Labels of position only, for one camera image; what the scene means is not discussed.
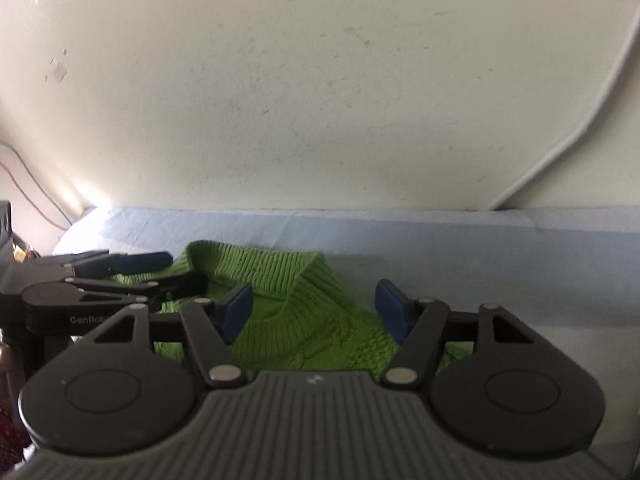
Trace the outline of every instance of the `metal rivet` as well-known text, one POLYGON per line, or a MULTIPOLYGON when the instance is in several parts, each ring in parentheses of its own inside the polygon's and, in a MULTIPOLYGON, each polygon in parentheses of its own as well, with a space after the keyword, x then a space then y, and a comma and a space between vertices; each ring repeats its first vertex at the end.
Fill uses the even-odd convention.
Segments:
POLYGON ((411 384, 418 378, 418 372, 412 368, 391 368, 385 374, 385 379, 393 384, 411 384))
POLYGON ((242 370, 235 365, 218 365, 209 370, 212 381, 235 381, 242 376, 242 370))

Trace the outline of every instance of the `red fabric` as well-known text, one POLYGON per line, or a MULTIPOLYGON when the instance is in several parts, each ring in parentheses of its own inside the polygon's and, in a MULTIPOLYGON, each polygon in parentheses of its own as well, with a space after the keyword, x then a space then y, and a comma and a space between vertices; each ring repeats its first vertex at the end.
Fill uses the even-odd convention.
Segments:
POLYGON ((14 426, 11 415, 0 407, 0 474, 22 461, 22 450, 31 444, 29 435, 14 426))

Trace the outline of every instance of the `green knit sweater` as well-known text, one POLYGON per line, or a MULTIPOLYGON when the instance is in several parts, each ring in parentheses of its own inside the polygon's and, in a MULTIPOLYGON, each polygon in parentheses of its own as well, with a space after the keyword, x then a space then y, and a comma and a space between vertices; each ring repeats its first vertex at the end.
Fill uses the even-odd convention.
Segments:
MULTIPOLYGON (((376 314, 345 293, 321 253, 199 241, 159 274, 119 279, 132 283, 188 270, 208 276, 207 295, 214 300, 240 282, 252 284, 254 311, 231 346, 247 370, 367 369, 378 376, 398 349, 376 314)), ((177 311, 184 301, 165 303, 162 310, 177 311)), ((182 355, 179 344, 160 343, 157 348, 172 358, 182 355)), ((455 353, 450 349, 447 359, 455 353)))

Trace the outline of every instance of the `red cable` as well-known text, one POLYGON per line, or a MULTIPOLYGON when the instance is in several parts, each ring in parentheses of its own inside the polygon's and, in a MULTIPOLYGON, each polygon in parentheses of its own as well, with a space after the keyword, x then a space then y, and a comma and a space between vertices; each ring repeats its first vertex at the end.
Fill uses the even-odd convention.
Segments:
POLYGON ((2 166, 2 168, 7 172, 7 174, 9 175, 9 177, 11 178, 11 180, 14 181, 15 187, 18 188, 18 191, 20 191, 22 193, 22 196, 25 198, 25 200, 27 202, 29 202, 33 208, 40 214, 40 216, 42 216, 47 222, 49 222, 51 225, 53 225, 53 227, 57 227, 58 229, 60 229, 61 231, 66 231, 66 228, 56 224, 53 220, 50 220, 47 215, 45 215, 42 211, 40 211, 40 208, 38 208, 38 206, 36 206, 33 201, 31 200, 31 198, 29 198, 27 196, 27 194, 22 190, 22 188, 20 187, 20 184, 17 183, 16 179, 14 178, 14 176, 12 175, 11 171, 9 171, 9 168, 6 167, 2 162, 0 162, 0 166, 2 166))

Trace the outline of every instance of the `black cable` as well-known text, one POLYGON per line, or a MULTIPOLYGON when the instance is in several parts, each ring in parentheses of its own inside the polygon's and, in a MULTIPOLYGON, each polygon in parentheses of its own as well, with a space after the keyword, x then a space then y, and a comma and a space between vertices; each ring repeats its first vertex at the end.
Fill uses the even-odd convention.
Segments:
POLYGON ((42 194, 49 200, 49 202, 51 202, 53 204, 53 207, 55 207, 60 214, 65 218, 65 220, 67 222, 69 222, 69 225, 73 225, 73 222, 69 219, 69 217, 65 214, 64 211, 62 211, 62 208, 56 203, 55 200, 52 199, 52 197, 50 197, 49 193, 47 193, 46 191, 44 191, 44 189, 42 188, 42 186, 40 185, 40 183, 37 181, 37 179, 33 176, 33 173, 31 173, 31 170, 29 169, 29 167, 27 166, 27 163, 24 161, 24 159, 20 156, 20 153, 18 153, 18 150, 16 150, 11 144, 9 144, 8 142, 5 142, 4 140, 0 140, 0 146, 4 146, 7 149, 11 150, 12 152, 14 152, 15 156, 18 157, 18 160, 20 161, 20 163, 22 164, 23 168, 27 171, 27 173, 29 174, 29 176, 31 177, 31 179, 33 180, 33 183, 38 187, 38 189, 42 192, 42 194))

